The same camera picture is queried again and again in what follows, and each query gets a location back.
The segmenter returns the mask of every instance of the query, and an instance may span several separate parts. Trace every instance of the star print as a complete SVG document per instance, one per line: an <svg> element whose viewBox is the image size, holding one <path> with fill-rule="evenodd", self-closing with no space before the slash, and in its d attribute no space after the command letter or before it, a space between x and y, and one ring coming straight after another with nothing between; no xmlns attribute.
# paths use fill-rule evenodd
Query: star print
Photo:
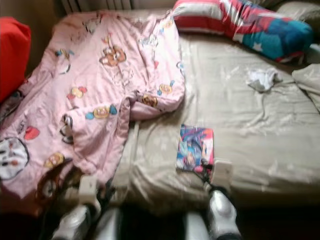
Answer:
<svg viewBox="0 0 320 240"><path fill-rule="evenodd" d="M262 52L262 51L263 51L263 50L262 50L262 43L256 43L256 42L254 42L254 43L253 43L253 49L256 50L256 51L258 51L258 52Z"/></svg>

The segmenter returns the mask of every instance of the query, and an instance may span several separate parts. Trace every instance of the cartoon book cover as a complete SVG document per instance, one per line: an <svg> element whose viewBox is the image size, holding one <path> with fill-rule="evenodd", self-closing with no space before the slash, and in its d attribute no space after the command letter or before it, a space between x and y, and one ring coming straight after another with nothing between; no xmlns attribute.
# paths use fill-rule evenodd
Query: cartoon book cover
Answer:
<svg viewBox="0 0 320 240"><path fill-rule="evenodd" d="M204 164L214 163L214 132L210 128L181 125L176 169L201 173Z"/></svg>

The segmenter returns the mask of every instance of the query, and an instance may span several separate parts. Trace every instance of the bedding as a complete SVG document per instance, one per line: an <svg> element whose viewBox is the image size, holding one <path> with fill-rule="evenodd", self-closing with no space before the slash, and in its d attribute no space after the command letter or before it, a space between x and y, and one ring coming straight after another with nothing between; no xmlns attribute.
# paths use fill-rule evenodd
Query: bedding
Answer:
<svg viewBox="0 0 320 240"><path fill-rule="evenodd" d="M101 183L110 180L129 120L172 112L184 97L178 40L170 12L64 18L19 88L23 101L1 125L2 193L28 200L24 211L37 215L72 166Z"/></svg>
<svg viewBox="0 0 320 240"><path fill-rule="evenodd" d="M242 0L178 0L173 7L179 31L216 33L277 62L300 58L313 42L301 21Z"/></svg>
<svg viewBox="0 0 320 240"><path fill-rule="evenodd" d="M143 20L165 12L129 15ZM179 39L185 98L174 113L129 124L110 204L136 204L158 215L208 206L201 180L176 171L181 124L213 129L215 160L234 167L231 194L237 207L319 204L320 115L292 78L295 68L222 36ZM277 69L282 82L262 94L247 86L250 70L269 68ZM34 195L28 197L21 201L3 192L2 210L26 211L26 202L34 204Z"/></svg>
<svg viewBox="0 0 320 240"><path fill-rule="evenodd" d="M298 87L308 94L320 112L320 64L311 64L306 68L292 72Z"/></svg>

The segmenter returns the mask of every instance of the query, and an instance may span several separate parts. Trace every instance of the striped pillow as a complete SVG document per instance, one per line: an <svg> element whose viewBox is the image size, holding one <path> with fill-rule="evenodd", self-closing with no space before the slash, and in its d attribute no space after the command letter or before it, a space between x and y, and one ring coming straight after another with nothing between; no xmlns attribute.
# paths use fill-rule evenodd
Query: striped pillow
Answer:
<svg viewBox="0 0 320 240"><path fill-rule="evenodd" d="M277 62L300 58L313 42L311 27L244 0L178 0L179 31L220 34Z"/></svg>

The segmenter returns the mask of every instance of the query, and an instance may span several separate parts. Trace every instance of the beige bed sheet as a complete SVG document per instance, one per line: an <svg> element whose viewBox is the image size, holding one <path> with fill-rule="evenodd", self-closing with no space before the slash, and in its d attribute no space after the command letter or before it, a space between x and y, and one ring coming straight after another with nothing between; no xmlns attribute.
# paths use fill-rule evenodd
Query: beige bed sheet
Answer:
<svg viewBox="0 0 320 240"><path fill-rule="evenodd" d="M175 169L182 123L213 129L215 159L234 166L238 206L320 203L320 114L294 83L293 68L221 36L183 34L180 43L184 102L174 113L132 123L112 203L157 214L207 206L202 182ZM248 71L270 67L282 83L263 94L246 85Z"/></svg>

